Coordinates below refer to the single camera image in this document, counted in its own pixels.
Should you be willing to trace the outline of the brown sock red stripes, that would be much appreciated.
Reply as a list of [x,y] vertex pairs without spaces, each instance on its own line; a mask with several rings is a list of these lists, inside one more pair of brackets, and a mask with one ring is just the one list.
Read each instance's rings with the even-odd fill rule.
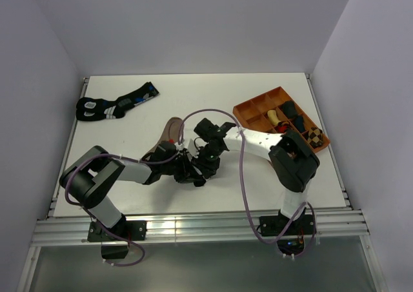
[[141,158],[144,161],[148,160],[148,157],[151,156],[152,153],[156,150],[157,146],[164,141],[172,141],[173,143],[177,142],[179,137],[179,130],[181,125],[183,124],[183,120],[179,117],[172,117],[170,118],[162,131],[162,134],[158,141],[154,144],[152,148],[150,148],[144,156]]

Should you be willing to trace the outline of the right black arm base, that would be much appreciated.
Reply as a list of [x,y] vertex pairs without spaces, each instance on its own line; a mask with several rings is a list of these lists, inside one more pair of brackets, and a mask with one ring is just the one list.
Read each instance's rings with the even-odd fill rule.
[[306,249],[305,237],[310,236],[312,242],[316,237],[316,223],[312,215],[302,212],[300,216],[292,221],[287,230],[282,233],[289,219],[279,212],[277,215],[260,216],[256,231],[262,237],[276,237],[282,234],[276,242],[278,250],[282,255],[296,258]]

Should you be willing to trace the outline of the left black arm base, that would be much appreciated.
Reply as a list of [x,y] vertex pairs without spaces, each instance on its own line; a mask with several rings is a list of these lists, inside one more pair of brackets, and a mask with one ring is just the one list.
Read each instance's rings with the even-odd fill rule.
[[136,242],[143,241],[145,238],[145,220],[121,219],[113,228],[91,222],[87,242],[101,243],[102,258],[117,262],[126,258],[132,249],[138,249]]

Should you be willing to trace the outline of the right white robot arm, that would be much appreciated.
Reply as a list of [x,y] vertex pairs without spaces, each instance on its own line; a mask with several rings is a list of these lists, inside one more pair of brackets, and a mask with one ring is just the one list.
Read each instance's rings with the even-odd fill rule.
[[238,151],[241,159],[244,153],[249,153],[268,160],[285,187],[279,226],[288,234],[301,227],[300,216],[307,201],[307,187],[316,175],[320,161],[299,133],[293,130],[265,133],[239,127],[232,122],[218,126],[206,118],[198,123],[194,133],[205,145],[190,148],[192,164],[206,179],[215,175],[224,151]]

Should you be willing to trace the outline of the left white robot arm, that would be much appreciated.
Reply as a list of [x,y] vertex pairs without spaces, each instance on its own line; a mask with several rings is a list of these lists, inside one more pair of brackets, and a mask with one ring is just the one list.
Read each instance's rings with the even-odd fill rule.
[[205,179],[190,162],[188,152],[179,151],[172,141],[161,141],[141,161],[109,154],[94,146],[60,176],[66,200],[81,206],[103,225],[111,240],[125,234],[125,216],[113,205],[108,192],[117,180],[150,185],[161,176],[173,176],[177,183],[205,184]]

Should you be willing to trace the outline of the white black striped sock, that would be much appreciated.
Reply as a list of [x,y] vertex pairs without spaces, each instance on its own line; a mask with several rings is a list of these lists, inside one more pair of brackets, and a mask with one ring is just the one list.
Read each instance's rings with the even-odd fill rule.
[[206,181],[215,174],[211,162],[194,157],[186,148],[178,151],[174,168],[173,176],[177,183],[192,183],[195,187],[204,186]]

